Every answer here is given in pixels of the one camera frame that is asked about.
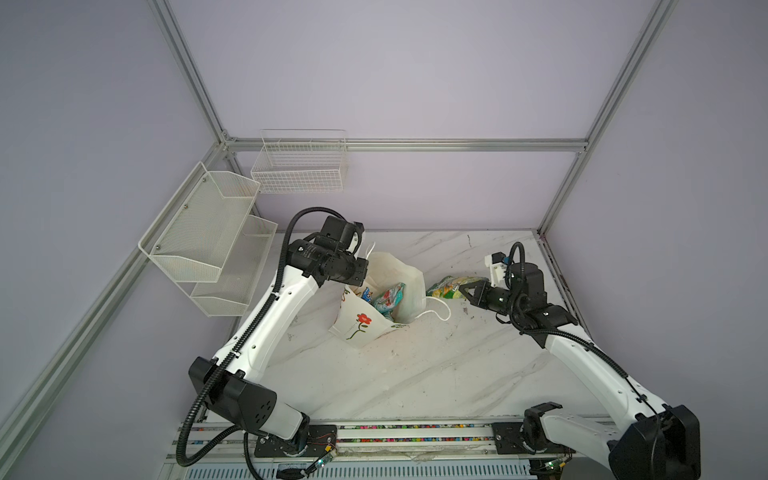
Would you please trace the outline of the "blue m&m's packet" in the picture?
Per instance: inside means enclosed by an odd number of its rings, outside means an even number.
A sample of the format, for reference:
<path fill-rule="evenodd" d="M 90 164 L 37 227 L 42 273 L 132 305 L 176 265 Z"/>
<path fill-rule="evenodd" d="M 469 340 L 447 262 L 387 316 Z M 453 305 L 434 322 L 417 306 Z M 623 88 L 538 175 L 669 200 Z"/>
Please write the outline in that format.
<path fill-rule="evenodd" d="M 360 294 L 360 298 L 366 302 L 371 302 L 373 299 L 372 291 L 369 287 L 366 287 Z"/>

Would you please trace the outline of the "teal Fox's large candy bag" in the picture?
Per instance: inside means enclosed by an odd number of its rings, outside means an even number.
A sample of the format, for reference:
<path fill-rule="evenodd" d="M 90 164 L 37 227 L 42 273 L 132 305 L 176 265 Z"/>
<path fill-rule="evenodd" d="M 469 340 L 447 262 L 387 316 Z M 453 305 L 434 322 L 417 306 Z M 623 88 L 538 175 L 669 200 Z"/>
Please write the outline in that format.
<path fill-rule="evenodd" d="M 386 291 L 373 298 L 371 305 L 383 317 L 390 321 L 395 320 L 395 312 L 404 297 L 406 285 L 402 282 L 395 284 Z"/>

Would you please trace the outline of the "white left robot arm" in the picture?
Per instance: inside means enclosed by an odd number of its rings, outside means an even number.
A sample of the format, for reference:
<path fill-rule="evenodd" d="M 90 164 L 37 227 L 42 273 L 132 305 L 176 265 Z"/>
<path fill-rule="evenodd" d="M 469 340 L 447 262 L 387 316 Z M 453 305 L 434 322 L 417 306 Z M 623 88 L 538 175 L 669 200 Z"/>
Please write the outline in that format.
<path fill-rule="evenodd" d="M 296 240 L 278 264 L 271 288 L 212 359 L 197 358 L 189 376 L 202 404 L 249 434 L 268 434 L 305 447 L 309 417 L 261 380 L 269 360 L 304 305 L 326 282 L 360 286 L 369 261 L 348 250 Z"/>

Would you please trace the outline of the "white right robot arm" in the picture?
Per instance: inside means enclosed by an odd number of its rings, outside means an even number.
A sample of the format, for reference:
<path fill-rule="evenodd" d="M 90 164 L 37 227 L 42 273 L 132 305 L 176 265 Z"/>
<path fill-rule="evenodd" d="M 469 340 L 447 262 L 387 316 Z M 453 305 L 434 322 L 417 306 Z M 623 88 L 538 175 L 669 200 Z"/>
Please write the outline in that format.
<path fill-rule="evenodd" d="M 533 263 L 491 256 L 492 277 L 460 286 L 469 303 L 558 358 L 601 403 L 614 426 L 568 412 L 558 402 L 525 410 L 522 446 L 543 453 L 554 444 L 584 455 L 616 479 L 698 479 L 700 423 L 683 405 L 671 406 L 640 385 L 601 350 L 564 307 L 548 301 Z"/>

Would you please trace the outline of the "aluminium cage frame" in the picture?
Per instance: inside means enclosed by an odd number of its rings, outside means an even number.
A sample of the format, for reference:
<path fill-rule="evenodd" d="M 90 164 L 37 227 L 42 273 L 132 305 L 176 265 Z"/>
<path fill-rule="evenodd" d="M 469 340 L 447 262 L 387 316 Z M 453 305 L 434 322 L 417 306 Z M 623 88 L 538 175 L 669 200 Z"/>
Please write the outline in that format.
<path fill-rule="evenodd" d="M 625 98 L 638 70 L 660 36 L 676 7 L 674 1 L 657 1 L 644 21 L 643 27 L 624 61 L 619 74 L 606 96 L 599 113 L 583 139 L 351 139 L 346 147 L 352 152 L 535 152 L 571 151 L 576 158 L 558 188 L 538 230 L 547 232 L 565 204 L 576 180 L 581 175 L 620 103 Z M 210 97 L 204 87 L 188 44 L 183 38 L 177 18 L 167 1 L 148 4 L 158 23 L 182 75 L 193 93 L 203 116 L 211 126 L 215 141 L 202 159 L 204 166 L 236 151 L 252 151 L 261 147 L 256 139 L 227 137 Z M 149 257 L 135 248 L 92 306 L 87 310 L 61 348 L 40 373 L 18 405 L 1 427 L 1 473 L 8 474 L 28 450 L 42 426 L 50 417 L 67 384 L 79 369 L 96 340 L 112 321 L 117 308 L 145 269 Z"/>

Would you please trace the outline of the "white floral paper bag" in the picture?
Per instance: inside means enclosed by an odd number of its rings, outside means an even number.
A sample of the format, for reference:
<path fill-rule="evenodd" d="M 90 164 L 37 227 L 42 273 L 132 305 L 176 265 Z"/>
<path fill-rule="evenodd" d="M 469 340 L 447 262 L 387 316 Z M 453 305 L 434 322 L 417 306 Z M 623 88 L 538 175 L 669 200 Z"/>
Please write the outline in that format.
<path fill-rule="evenodd" d="M 363 284 L 344 288 L 338 315 L 329 329 L 337 339 L 362 348 L 422 317 L 443 322 L 451 318 L 444 300 L 426 295 L 421 270 L 374 248 L 366 252 L 365 259 L 368 269 Z"/>

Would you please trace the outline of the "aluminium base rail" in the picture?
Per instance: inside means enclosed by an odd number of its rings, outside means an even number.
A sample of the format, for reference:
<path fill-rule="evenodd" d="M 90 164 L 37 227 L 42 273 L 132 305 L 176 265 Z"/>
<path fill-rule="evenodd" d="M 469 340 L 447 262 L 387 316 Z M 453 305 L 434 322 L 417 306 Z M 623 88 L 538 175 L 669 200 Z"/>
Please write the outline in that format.
<path fill-rule="evenodd" d="M 268 434 L 234 433 L 190 467 L 172 454 L 162 479 L 275 479 L 321 464 L 313 479 L 609 479 L 600 463 L 564 445 L 523 444 L 519 416 L 316 421 L 298 454 Z"/>

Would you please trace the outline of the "white mesh wall basket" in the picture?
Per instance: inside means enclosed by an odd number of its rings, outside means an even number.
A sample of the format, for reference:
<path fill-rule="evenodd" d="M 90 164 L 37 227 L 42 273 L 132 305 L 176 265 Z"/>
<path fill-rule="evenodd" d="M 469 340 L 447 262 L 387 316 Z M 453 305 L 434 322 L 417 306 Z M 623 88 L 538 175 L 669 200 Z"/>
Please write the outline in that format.
<path fill-rule="evenodd" d="M 199 163 L 139 240 L 139 250 L 208 317 L 251 305 L 277 224 L 255 213 L 256 180 Z"/>

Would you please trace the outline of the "green Fox's spring tea bag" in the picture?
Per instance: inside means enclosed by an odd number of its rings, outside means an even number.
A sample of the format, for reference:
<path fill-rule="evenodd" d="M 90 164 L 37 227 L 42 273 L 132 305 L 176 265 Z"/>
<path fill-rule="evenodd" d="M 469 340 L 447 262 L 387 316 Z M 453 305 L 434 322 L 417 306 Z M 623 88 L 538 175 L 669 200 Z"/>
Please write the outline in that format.
<path fill-rule="evenodd" d="M 485 278 L 477 276 L 446 276 L 433 284 L 426 290 L 427 297 L 440 299 L 464 299 L 460 290 L 457 289 L 457 280 L 460 278 Z"/>

